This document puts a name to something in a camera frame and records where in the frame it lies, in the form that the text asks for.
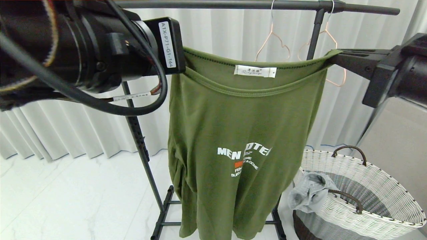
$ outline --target white marble floor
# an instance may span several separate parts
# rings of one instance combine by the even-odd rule
[[[148,240],[152,235],[159,210],[138,154],[65,156],[51,163],[16,155],[1,159],[0,167],[1,240]],[[171,184],[167,152],[151,157],[150,167],[164,199]],[[284,201],[279,212],[288,240],[297,240]],[[167,220],[180,218],[180,206],[172,206]],[[161,240],[180,239],[178,231],[165,227]],[[198,233],[186,239],[197,240]],[[273,239],[275,228],[267,225],[254,240]],[[418,231],[399,238],[426,239]]]

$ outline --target clothes rack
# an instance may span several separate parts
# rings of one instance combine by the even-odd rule
[[[333,13],[338,12],[362,12],[383,15],[398,15],[400,9],[388,8],[381,6],[367,6],[359,4],[347,4],[345,2],[334,0],[335,6]],[[270,9],[272,0],[131,0],[118,1],[117,4],[125,9],[138,8],[175,8],[175,9]],[[273,9],[276,10],[311,10],[316,11],[314,19],[314,27],[310,46],[308,49],[307,60],[313,59],[316,50],[317,41],[319,38],[320,28],[323,22],[323,17],[326,12],[332,11],[331,0],[320,1],[291,1],[291,0],[276,0]],[[125,94],[130,94],[127,82],[122,83]],[[128,106],[133,107],[133,101],[127,100]],[[173,186],[167,190],[167,195],[164,201],[160,198],[159,191],[155,184],[153,174],[149,166],[149,154],[145,147],[144,136],[142,134],[137,117],[126,117],[133,139],[138,149],[139,156],[142,160],[145,172],[147,174],[150,186],[153,190],[155,200],[160,209],[159,218],[156,222],[155,229],[150,240],[159,240],[164,226],[179,226],[180,222],[166,222],[166,216],[170,205],[180,204],[179,201],[172,201]],[[272,221],[266,221],[266,224],[275,225],[279,240],[286,240],[286,235],[283,230],[282,222],[278,214],[278,200],[276,206],[272,210]]]

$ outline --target basket handle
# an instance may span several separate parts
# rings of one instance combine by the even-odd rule
[[[341,149],[344,149],[344,148],[354,148],[354,149],[356,149],[357,151],[359,151],[359,152],[360,152],[360,154],[362,155],[362,158],[363,158],[363,163],[362,163],[362,164],[363,164],[364,166],[366,166],[366,156],[365,156],[365,154],[362,152],[362,150],[361,150],[360,148],[356,147],[356,146],[350,146],[350,145],[341,146],[341,147],[339,147],[339,148],[335,149],[335,151],[332,153],[332,157],[336,157],[336,155],[338,154],[337,152],[338,152],[339,150],[341,150]]]
[[[329,193],[341,194],[341,195],[344,195],[344,196],[350,198],[351,200],[355,201],[357,204],[357,206],[356,206],[356,213],[357,214],[362,214],[362,212],[364,211],[362,203],[357,198],[353,197],[352,195],[350,195],[348,193],[341,192],[341,191],[337,191],[337,190],[331,190],[331,189],[329,189],[328,192]]]

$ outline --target white curtain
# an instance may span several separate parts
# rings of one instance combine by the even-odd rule
[[[398,16],[343,12],[333,14],[329,31],[339,48],[390,49],[402,43],[408,27],[424,24],[426,9],[415,9],[418,0],[347,0],[347,3],[400,8]],[[418,4],[425,6],[424,0]],[[143,20],[169,16],[179,21],[185,46],[231,59],[253,61],[269,33],[269,10],[224,9],[131,9]],[[258,61],[298,61],[300,47],[311,37],[315,12],[274,10],[274,31],[289,46],[291,56],[281,48],[280,41],[271,38]],[[325,16],[322,29],[325,27]],[[334,43],[322,34],[315,58],[334,48]],[[308,47],[301,50],[305,58]],[[343,70],[329,69],[328,79],[341,83]],[[131,93],[147,91],[155,86],[154,77],[130,81]],[[322,102],[308,145],[321,149],[328,145],[357,144],[366,128],[372,109],[362,105],[368,80],[351,72],[344,86],[326,83]],[[122,95],[121,88],[100,94],[100,97]],[[154,97],[135,100],[135,106],[154,101]],[[167,148],[168,103],[149,115],[138,117],[150,154]],[[23,158],[36,155],[48,161],[66,154],[108,157],[120,150],[135,152],[126,120],[105,114],[80,104],[62,101],[40,101],[0,114],[0,154],[7,158],[19,154]]]

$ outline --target clothes hanger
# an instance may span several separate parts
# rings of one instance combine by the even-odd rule
[[[331,34],[331,33],[329,32],[329,30],[328,30],[329,19],[330,19],[331,15],[333,14],[333,9],[334,9],[334,8],[335,8],[335,0],[332,0],[332,10],[331,10],[331,12],[330,12],[330,14],[329,14],[329,16],[328,16],[328,20],[326,21],[325,29],[324,29],[323,31],[321,31],[321,32],[319,33],[319,35],[320,35],[320,34],[322,34],[322,33],[326,33],[326,34],[327,34],[327,35],[332,39],[332,41],[335,43],[335,49],[337,49],[337,48],[338,48],[338,42],[335,40],[335,38],[332,36],[332,34]],[[298,59],[299,59],[300,61],[302,61],[302,60],[301,60],[301,58],[299,57],[299,54],[300,54],[301,50],[302,50],[305,46],[310,45],[310,42],[311,42],[311,38],[310,38],[310,40],[308,40],[308,42],[307,42],[306,44],[304,44],[304,45],[302,45],[302,46],[300,47],[300,49],[299,49],[299,51],[298,51],[298,54],[297,54]],[[332,81],[330,81],[330,80],[328,80],[328,79],[326,79],[326,81],[328,81],[328,82],[330,82],[330,83],[334,84],[334,85],[335,85],[335,86],[337,86],[337,87],[342,87],[342,86],[345,84],[345,80],[347,79],[347,70],[346,70],[345,68],[343,68],[343,69],[344,69],[344,78],[343,78],[342,83],[341,83],[340,85],[338,85],[338,84],[336,84],[336,83],[334,83],[334,82],[332,82]]]
[[[264,48],[264,46],[266,45],[268,39],[270,39],[271,35],[274,35],[275,37],[277,37],[280,40],[280,44],[282,48],[286,48],[288,50],[288,58],[286,60],[288,60],[291,57],[291,50],[289,50],[288,46],[286,44],[283,44],[282,39],[273,31],[273,23],[274,23],[274,18],[273,18],[273,4],[274,1],[271,3],[271,28],[270,28],[270,33],[268,34],[266,40],[264,41],[263,45],[261,46],[261,48],[258,50],[257,52],[257,56],[255,57],[255,61],[258,60],[258,55],[260,54],[260,52],[262,51],[262,49]]]

